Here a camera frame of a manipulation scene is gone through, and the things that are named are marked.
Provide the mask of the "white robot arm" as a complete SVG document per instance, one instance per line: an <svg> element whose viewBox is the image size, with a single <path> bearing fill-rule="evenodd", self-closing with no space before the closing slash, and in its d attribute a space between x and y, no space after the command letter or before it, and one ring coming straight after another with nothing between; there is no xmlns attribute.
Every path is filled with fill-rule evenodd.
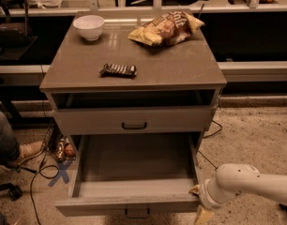
<svg viewBox="0 0 287 225"><path fill-rule="evenodd" d="M198 195L194 225L207 225L214 210L244 194L254 194L287 206L287 175L260 173L249 164L222 164L211 179L193 186L190 193Z"/></svg>

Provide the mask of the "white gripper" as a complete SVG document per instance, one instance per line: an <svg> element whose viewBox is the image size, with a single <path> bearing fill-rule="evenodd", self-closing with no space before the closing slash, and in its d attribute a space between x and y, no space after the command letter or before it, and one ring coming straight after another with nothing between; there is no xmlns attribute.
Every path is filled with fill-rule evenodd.
<svg viewBox="0 0 287 225"><path fill-rule="evenodd" d="M208 209L219 209L223 204L235 198L235 193L220 187L216 178L206 179L202 184L194 185L189 193L199 194L203 205L198 206L193 225L207 225L215 215L212 210Z"/></svg>

